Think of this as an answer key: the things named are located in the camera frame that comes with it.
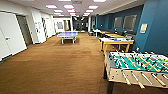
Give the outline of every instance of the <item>game room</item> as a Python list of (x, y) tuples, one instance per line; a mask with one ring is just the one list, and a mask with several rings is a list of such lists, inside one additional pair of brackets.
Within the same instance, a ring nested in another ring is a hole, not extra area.
[(0, 94), (168, 94), (167, 0), (0, 0)]

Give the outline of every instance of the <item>ceiling light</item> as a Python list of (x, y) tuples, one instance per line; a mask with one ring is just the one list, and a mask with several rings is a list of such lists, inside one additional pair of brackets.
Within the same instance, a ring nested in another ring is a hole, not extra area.
[(47, 8), (57, 8), (55, 5), (46, 5)]
[(84, 15), (89, 15), (90, 13), (84, 13)]
[(62, 10), (54, 10), (55, 12), (63, 12)]
[(93, 10), (86, 10), (86, 12), (93, 12)]
[(83, 15), (83, 16), (88, 16), (88, 15)]
[(58, 0), (58, 1), (71, 1), (71, 0)]
[(70, 13), (71, 15), (75, 15), (76, 13)]
[(64, 5), (64, 7), (67, 8), (67, 9), (72, 9), (72, 8), (74, 8), (72, 5)]
[(61, 15), (61, 13), (54, 13), (54, 14), (56, 14), (56, 15)]
[(99, 6), (89, 6), (89, 9), (97, 9)]
[(64, 15), (59, 15), (59, 16), (64, 16)]
[(68, 12), (75, 12), (75, 10), (67, 10)]
[(93, 0), (94, 2), (106, 2), (106, 0)]

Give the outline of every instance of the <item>table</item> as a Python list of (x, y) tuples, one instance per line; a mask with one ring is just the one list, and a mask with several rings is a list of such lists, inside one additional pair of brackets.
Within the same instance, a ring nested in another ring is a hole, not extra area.
[(78, 35), (78, 32), (74, 31), (65, 31), (57, 35), (57, 37), (62, 37), (62, 44), (64, 44), (65, 39), (72, 39), (73, 44), (75, 43), (76, 36)]
[(100, 30), (93, 30), (93, 32), (96, 32), (96, 37), (97, 37), (97, 32), (101, 32)]
[(118, 34), (105, 34), (106, 36), (110, 37), (110, 38), (125, 38), (125, 36), (121, 36)]
[(115, 82), (137, 84), (141, 89), (168, 88), (167, 61), (167, 57), (157, 54), (106, 52), (103, 78), (108, 79), (107, 94), (112, 94)]
[(134, 43), (134, 40), (127, 40), (126, 38), (99, 38), (102, 42), (102, 51), (104, 51), (104, 55), (107, 50), (107, 45), (110, 44), (119, 44), (119, 50), (121, 44), (127, 44), (125, 52), (127, 53), (130, 47), (130, 44)]
[(100, 34), (101, 34), (101, 38), (102, 38), (103, 35), (105, 35), (105, 34), (110, 34), (110, 32), (107, 32), (107, 31), (101, 31)]

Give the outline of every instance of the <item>window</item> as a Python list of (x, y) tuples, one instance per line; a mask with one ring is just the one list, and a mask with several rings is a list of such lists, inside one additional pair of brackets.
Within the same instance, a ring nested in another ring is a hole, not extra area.
[(114, 21), (114, 29), (121, 29), (122, 17), (116, 17)]
[(125, 16), (123, 29), (133, 31), (137, 15)]

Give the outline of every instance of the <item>foosball table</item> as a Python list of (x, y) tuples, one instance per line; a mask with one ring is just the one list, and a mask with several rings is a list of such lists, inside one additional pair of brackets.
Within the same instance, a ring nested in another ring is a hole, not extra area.
[(114, 82), (168, 88), (168, 58), (157, 54), (106, 52), (104, 79), (108, 79), (107, 94), (112, 94)]

